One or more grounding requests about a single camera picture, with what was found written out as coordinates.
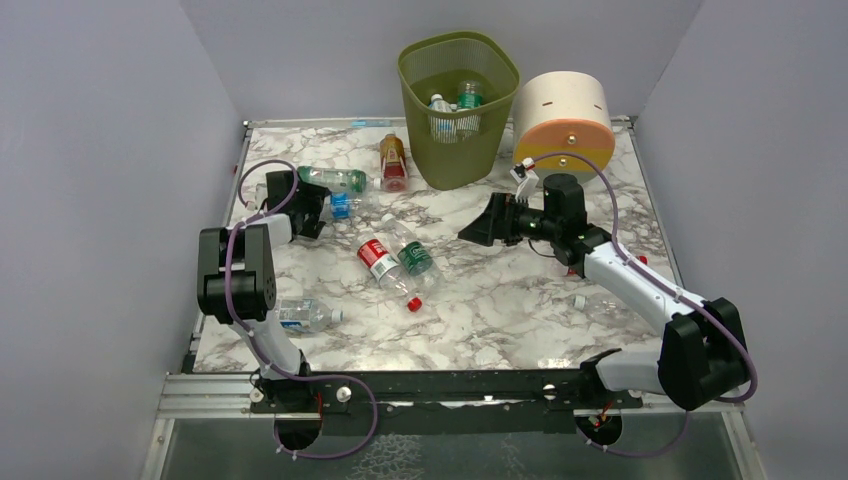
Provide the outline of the round drawer box gold knobs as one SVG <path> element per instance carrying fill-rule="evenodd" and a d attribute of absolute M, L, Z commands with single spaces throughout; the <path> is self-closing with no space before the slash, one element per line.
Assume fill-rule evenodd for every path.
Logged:
<path fill-rule="evenodd" d="M 616 140 L 604 89 L 589 74 L 552 71 L 532 78 L 518 90 L 512 116 L 513 162 L 546 154 L 536 163 L 540 178 L 567 173 L 586 183 L 596 172 L 560 153 L 576 153 L 601 169 L 614 153 Z"/>

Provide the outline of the red label bottle red cap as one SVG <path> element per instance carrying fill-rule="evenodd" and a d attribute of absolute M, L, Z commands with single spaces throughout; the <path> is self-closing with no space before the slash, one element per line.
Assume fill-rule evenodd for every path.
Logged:
<path fill-rule="evenodd" d="M 407 278 L 404 267 L 375 235 L 366 232 L 357 237 L 356 256 L 387 299 L 412 313 L 421 309 L 423 302 L 415 292 L 412 281 Z"/>

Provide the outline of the white Suntory oolong tea bottle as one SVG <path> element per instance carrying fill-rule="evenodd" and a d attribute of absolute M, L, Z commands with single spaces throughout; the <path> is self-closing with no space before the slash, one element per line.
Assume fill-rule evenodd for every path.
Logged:
<path fill-rule="evenodd" d="M 454 109 L 439 93 L 430 97 L 429 108 L 436 113 L 453 113 Z M 452 144 L 457 141 L 456 124 L 453 119 L 436 116 L 429 117 L 430 134 L 435 142 L 441 144 Z"/>

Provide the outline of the green bottle back left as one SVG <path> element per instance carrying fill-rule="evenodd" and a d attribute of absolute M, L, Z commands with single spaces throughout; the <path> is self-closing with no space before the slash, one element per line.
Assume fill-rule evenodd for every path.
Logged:
<path fill-rule="evenodd" d="M 301 180 L 325 187 L 334 193 L 362 194 L 369 185 L 369 177 L 358 169 L 334 169 L 300 166 L 297 173 Z"/>

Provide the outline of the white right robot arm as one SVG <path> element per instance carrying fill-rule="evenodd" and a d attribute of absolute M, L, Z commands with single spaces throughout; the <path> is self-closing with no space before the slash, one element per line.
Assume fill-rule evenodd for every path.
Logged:
<path fill-rule="evenodd" d="M 491 197 L 484 240 L 549 243 L 558 262 L 614 294 L 660 335 L 653 350 L 612 349 L 585 361 L 580 370 L 589 394 L 643 391 L 693 411 L 711 401 L 742 402 L 757 391 L 759 375 L 732 302 L 707 300 L 657 275 L 614 232 L 589 223 L 574 176 L 547 178 L 540 209 L 527 201 L 537 176 L 519 170 L 513 178 L 515 193 Z"/>

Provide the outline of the clear unlabelled bottle front right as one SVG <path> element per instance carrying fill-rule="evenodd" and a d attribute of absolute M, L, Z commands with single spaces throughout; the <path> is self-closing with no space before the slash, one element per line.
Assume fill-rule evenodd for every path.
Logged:
<path fill-rule="evenodd" d="M 638 320 L 629 307 L 609 293 L 575 294 L 572 305 L 588 320 L 609 327 L 625 327 Z"/>

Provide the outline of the green ribbed plastic bin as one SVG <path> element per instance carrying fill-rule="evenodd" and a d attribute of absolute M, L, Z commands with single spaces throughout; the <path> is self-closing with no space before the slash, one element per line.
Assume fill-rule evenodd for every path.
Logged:
<path fill-rule="evenodd" d="M 427 184 L 447 191 L 493 168 L 521 80 L 490 37 L 440 34 L 402 50 L 397 60 L 409 146 Z"/>

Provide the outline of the green white label water bottle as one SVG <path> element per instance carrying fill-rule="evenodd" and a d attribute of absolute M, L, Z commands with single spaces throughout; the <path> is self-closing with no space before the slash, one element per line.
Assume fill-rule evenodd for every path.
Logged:
<path fill-rule="evenodd" d="M 463 80 L 458 85 L 457 112 L 463 116 L 457 120 L 457 134 L 468 138 L 479 133 L 481 117 L 478 114 L 466 114 L 483 103 L 482 85 L 479 81 Z"/>

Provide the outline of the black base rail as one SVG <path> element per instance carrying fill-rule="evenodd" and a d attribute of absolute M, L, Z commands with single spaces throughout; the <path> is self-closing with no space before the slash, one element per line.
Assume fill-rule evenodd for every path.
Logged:
<path fill-rule="evenodd" d="M 575 432 L 577 412 L 638 409 L 578 369 L 317 372 L 309 381 L 254 382 L 250 412 L 285 433 L 362 438 Z"/>

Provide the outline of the brown red tea bottle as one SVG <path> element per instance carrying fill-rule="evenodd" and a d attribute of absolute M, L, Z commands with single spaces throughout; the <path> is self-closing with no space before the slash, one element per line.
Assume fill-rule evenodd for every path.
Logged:
<path fill-rule="evenodd" d="M 405 148 L 395 134 L 387 134 L 380 142 L 380 186 L 387 192 L 407 189 L 408 172 Z"/>

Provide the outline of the red label water bottle right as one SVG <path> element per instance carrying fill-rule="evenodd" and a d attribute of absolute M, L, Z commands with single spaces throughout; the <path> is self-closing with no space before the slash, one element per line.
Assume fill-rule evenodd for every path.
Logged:
<path fill-rule="evenodd" d="M 637 259 L 644 265 L 649 264 L 648 258 L 646 256 L 638 255 Z M 567 275 L 568 276 L 573 276 L 573 275 L 577 275 L 577 274 L 578 274 L 578 271 L 576 270 L 576 268 L 574 266 L 568 266 L 567 267 Z"/>

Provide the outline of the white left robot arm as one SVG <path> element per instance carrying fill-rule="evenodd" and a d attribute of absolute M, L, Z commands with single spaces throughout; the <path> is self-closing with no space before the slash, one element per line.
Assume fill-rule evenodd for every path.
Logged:
<path fill-rule="evenodd" d="M 284 345 L 317 371 L 353 375 L 375 371 L 512 369 L 513 336 L 502 277 L 493 251 L 462 241 L 459 231 L 478 216 L 487 189 L 387 195 L 355 224 L 340 222 L 317 239 L 284 246 L 252 225 L 231 235 L 213 228 L 201 237 L 198 293 L 207 314 L 192 369 L 247 373 L 263 367 L 275 345 L 253 353 L 261 327 L 271 327 L 280 299 L 315 299 L 341 309 L 343 319 L 319 333 L 279 330 Z M 381 287 L 359 259 L 365 240 L 386 241 L 380 225 L 390 212 L 418 237 L 447 282 L 409 310 Z"/>

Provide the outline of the green Cestbon label water bottle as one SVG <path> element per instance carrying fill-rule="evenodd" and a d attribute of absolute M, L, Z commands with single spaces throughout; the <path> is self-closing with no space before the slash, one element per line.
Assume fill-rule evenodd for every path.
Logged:
<path fill-rule="evenodd" d="M 412 280 L 421 290 L 434 291 L 442 281 L 442 273 L 418 236 L 392 214 L 385 214 L 381 225 L 390 248 Z"/>

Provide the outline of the blue label bottle front left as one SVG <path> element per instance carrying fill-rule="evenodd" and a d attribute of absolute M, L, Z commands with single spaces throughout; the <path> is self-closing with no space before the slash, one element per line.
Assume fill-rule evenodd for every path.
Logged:
<path fill-rule="evenodd" d="M 281 299 L 274 309 L 281 326 L 301 334 L 319 333 L 344 320 L 344 313 L 315 299 Z"/>

